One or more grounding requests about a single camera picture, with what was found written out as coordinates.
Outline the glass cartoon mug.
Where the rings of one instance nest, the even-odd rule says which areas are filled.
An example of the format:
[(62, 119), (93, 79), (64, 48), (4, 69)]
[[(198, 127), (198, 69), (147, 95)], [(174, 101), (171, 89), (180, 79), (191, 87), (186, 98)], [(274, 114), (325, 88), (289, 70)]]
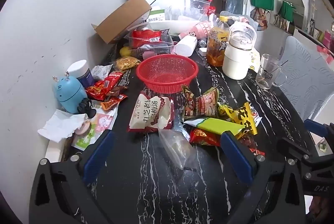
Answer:
[(255, 78), (258, 86), (265, 90), (269, 90), (271, 87), (281, 87), (287, 81), (287, 77), (282, 70), (286, 62), (282, 63), (270, 54), (263, 54)]

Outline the grey leaf chair cushion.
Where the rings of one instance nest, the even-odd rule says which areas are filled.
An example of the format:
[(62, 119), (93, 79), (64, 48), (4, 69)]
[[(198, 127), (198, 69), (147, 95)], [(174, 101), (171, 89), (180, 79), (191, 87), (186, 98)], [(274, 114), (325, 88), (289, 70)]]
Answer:
[(315, 50), (286, 38), (277, 83), (302, 120), (314, 119), (333, 97), (333, 70)]

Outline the yellow lemon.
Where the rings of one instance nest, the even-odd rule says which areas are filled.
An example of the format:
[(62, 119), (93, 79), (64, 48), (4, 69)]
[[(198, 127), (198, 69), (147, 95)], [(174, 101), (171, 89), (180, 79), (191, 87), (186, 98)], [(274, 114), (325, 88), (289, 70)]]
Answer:
[(121, 57), (132, 56), (132, 48), (129, 46), (124, 46), (119, 51)]

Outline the red plastic basket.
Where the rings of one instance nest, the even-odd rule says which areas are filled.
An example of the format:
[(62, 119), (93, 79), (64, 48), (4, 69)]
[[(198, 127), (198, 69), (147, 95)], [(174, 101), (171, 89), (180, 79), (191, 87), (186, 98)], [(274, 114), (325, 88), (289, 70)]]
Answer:
[(136, 69), (138, 79), (147, 88), (160, 94), (180, 92), (184, 85), (190, 85), (198, 72), (196, 62), (176, 54), (152, 56), (141, 62)]

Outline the peanut snack bag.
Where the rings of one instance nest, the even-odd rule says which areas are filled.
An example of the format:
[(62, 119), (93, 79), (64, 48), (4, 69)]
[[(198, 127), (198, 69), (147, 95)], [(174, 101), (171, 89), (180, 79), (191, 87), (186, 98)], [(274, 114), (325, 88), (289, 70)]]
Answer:
[(193, 119), (201, 116), (216, 118), (217, 102), (219, 99), (219, 91), (212, 87), (199, 97), (195, 97), (193, 92), (184, 85), (182, 92), (186, 98), (186, 104), (183, 109), (183, 119)]

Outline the red packets pile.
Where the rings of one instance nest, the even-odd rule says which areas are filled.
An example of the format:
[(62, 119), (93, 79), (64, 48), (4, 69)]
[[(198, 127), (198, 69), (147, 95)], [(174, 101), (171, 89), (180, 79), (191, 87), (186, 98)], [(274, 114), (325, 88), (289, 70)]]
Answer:
[(110, 111), (127, 98), (127, 95), (123, 94), (127, 87), (118, 85), (122, 76), (123, 72), (110, 73), (104, 80), (97, 81), (93, 86), (86, 88), (87, 96), (100, 101), (104, 111)]

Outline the white cylinder roll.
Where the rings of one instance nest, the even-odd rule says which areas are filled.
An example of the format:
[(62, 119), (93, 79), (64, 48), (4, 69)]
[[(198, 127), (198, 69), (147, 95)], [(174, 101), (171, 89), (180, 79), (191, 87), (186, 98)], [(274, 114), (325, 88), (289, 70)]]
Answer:
[(192, 56), (196, 46), (197, 38), (191, 35), (186, 35), (175, 45), (174, 51), (177, 55), (190, 57)]

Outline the lime green white pouch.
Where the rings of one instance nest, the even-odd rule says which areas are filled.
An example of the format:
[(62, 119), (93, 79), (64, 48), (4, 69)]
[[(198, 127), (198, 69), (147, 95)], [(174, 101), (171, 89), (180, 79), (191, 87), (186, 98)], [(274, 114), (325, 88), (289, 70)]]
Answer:
[(184, 121), (184, 124), (217, 135), (222, 135), (224, 132), (230, 131), (235, 136), (245, 128), (245, 126), (242, 124), (237, 124), (233, 122), (228, 122), (226, 120), (210, 118), (210, 117), (188, 119)]

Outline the clear plastic zip bag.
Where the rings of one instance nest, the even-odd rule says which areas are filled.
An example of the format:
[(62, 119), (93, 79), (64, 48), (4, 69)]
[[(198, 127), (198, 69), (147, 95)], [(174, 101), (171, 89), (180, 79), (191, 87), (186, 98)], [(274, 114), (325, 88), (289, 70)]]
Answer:
[(167, 155), (177, 168), (180, 170), (197, 169), (196, 150), (182, 132), (159, 129), (158, 135)]

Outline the white maroon snack bag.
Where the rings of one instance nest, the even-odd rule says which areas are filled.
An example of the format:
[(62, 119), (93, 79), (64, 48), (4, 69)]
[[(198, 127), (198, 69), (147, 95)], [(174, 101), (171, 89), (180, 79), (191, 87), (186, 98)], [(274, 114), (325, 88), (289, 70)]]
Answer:
[(174, 121), (174, 102), (165, 96), (153, 96), (141, 92), (131, 114), (129, 132), (157, 132), (171, 130)]

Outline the cardboard box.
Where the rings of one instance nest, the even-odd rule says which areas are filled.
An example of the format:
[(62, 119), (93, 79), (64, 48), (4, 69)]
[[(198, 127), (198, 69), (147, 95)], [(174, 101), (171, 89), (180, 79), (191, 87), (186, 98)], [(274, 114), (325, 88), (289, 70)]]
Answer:
[(145, 22), (151, 9), (146, 0), (128, 0), (99, 25), (92, 24), (92, 27), (106, 44), (114, 43), (129, 33), (132, 27)]

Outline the white cap blue jar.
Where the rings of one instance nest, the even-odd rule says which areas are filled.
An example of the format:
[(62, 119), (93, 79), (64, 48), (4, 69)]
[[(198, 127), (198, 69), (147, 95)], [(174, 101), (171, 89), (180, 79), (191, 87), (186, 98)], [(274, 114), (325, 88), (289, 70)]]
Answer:
[(85, 59), (79, 60), (71, 64), (67, 72), (70, 76), (75, 77), (83, 85), (84, 88), (91, 87), (95, 84), (94, 78)]

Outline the yellow black snack bag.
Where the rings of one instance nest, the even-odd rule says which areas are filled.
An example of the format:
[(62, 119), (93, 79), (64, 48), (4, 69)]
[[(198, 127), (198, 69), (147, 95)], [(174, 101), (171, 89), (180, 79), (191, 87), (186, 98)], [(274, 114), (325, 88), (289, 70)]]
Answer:
[(257, 135), (257, 126), (261, 122), (262, 117), (249, 102), (237, 109), (232, 109), (228, 105), (217, 104), (218, 117), (228, 122), (233, 122), (244, 126), (240, 133), (236, 134), (237, 138), (243, 137), (245, 134)]

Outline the yellow snack clear bag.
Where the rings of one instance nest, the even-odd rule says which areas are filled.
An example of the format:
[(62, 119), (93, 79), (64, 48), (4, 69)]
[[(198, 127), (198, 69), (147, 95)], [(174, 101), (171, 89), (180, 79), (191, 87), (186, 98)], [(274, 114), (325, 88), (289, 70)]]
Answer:
[(114, 62), (115, 69), (119, 71), (128, 70), (130, 68), (138, 66), (139, 64), (140, 60), (132, 56), (122, 57)]

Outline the red orange snack packet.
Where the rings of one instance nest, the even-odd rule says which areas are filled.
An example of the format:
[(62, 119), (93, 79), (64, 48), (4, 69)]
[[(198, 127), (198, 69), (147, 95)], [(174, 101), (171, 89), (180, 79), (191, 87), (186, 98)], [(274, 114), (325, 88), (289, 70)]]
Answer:
[(220, 146), (220, 138), (221, 138), (220, 135), (213, 134), (211, 132), (201, 130), (199, 128), (193, 128), (190, 132), (189, 143)]

